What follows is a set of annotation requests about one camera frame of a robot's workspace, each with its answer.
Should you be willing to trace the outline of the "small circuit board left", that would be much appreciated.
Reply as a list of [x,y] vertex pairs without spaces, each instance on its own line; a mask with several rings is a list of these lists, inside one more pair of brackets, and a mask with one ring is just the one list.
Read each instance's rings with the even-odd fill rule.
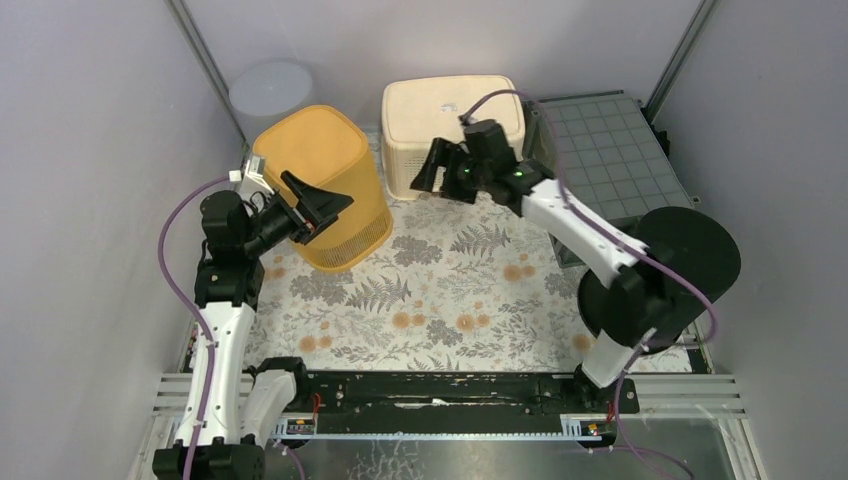
[[309,419],[287,419],[285,434],[289,436],[311,436],[315,433],[315,423]]

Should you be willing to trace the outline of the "floral patterned table mat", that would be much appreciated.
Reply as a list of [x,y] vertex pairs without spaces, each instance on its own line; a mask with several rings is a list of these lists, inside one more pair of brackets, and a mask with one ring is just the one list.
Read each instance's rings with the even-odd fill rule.
[[566,372],[593,349],[584,271],[561,268],[544,231],[486,197],[387,206],[390,235],[346,271],[315,269],[290,242],[264,256],[246,366]]

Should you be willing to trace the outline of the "black cloth bundle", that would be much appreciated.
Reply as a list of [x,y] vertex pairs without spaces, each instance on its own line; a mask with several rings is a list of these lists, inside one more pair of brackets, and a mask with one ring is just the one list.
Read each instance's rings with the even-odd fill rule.
[[668,136],[668,132],[666,130],[657,129],[654,124],[651,124],[650,127],[656,141],[658,142],[659,146],[663,151],[663,154],[666,158],[668,158],[671,153],[671,142]]

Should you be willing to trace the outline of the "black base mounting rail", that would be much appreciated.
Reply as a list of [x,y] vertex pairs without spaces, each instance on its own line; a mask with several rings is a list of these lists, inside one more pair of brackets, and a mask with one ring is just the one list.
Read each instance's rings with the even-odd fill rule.
[[569,373],[316,371],[306,376],[303,385],[304,392],[284,409],[279,422],[333,414],[459,414],[474,410],[560,414],[607,422],[617,414],[640,410],[633,381],[625,381],[622,387],[598,388]]

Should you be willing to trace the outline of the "grey round plastic bin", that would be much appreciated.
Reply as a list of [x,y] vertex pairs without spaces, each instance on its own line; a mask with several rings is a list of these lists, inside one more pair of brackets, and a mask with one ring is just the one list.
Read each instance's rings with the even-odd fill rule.
[[294,62],[271,61],[243,72],[229,89],[229,101],[246,142],[285,117],[315,103],[310,71]]

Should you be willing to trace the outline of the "grey plastic storage bin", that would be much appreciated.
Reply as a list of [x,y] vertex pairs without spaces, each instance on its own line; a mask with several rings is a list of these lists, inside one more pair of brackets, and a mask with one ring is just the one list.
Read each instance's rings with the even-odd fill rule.
[[691,197],[645,119],[641,103],[622,90],[522,102],[522,154],[551,171],[565,162],[567,188],[619,230]]

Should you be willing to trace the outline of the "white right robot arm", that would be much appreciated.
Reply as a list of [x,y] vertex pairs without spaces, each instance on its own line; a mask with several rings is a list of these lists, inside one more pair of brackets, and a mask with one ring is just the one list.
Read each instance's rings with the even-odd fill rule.
[[544,229],[576,254],[600,284],[585,299],[585,319],[599,328],[594,347],[579,368],[575,402],[597,412],[613,398],[612,383],[658,334],[673,332],[676,302],[672,271],[647,244],[628,236],[581,203],[562,181],[534,160],[520,161],[502,126],[482,120],[463,127],[464,138],[436,137],[413,190],[473,204],[481,192],[515,215]]

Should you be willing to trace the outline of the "black round plastic bin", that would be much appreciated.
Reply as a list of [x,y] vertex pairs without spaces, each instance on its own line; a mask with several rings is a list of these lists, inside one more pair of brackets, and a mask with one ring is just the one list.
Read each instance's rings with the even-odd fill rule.
[[[692,284],[716,302],[737,280],[739,249],[715,220],[684,207],[663,207],[647,213],[630,230],[647,245],[647,256]],[[632,347],[654,328],[650,354],[669,348],[706,307],[694,293],[642,260],[621,266],[608,287],[586,273],[578,288],[578,308],[595,337],[607,334]]]

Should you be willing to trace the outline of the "yellow bin with black liner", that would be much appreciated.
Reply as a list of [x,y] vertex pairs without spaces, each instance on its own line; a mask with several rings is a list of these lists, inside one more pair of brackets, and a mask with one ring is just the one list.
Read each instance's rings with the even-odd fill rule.
[[254,141],[265,160],[263,176],[287,201],[296,201],[281,175],[344,194],[353,203],[338,220],[295,250],[312,267],[329,273],[351,269],[390,236],[393,218],[364,132],[329,105],[305,107],[272,125]]

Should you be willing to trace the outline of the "cream perforated plastic basket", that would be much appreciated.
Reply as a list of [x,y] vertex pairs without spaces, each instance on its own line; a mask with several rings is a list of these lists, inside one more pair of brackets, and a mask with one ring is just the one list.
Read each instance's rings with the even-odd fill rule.
[[415,200],[410,183],[421,170],[432,140],[463,139],[459,116],[484,95],[512,90],[502,75],[459,75],[397,81],[387,85],[381,104],[381,158],[388,193]]

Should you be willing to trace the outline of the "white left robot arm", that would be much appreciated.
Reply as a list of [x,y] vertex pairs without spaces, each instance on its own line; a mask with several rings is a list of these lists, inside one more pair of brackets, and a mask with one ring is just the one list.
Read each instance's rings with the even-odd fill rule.
[[284,409],[309,401],[303,360],[264,361],[247,399],[240,399],[243,360],[265,275],[261,257],[285,240],[306,245],[352,206],[351,196],[311,186],[286,171],[281,179],[294,195],[288,203],[265,181],[233,171],[231,187],[199,204],[201,258],[194,296],[166,282],[198,326],[195,364],[187,404],[174,443],[155,452],[158,479],[261,479],[265,446]]

